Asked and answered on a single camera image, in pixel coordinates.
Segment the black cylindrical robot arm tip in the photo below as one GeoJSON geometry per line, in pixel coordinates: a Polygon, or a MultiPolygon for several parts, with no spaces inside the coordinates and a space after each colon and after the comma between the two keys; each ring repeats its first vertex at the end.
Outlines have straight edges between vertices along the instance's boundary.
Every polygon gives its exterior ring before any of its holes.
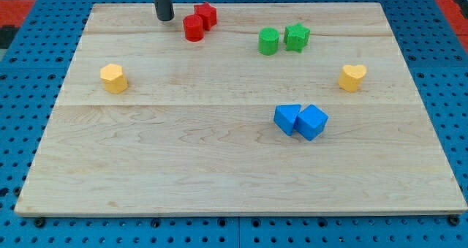
{"type": "Polygon", "coordinates": [[[170,21],[174,18],[173,0],[154,0],[154,8],[160,21],[170,21]]]}

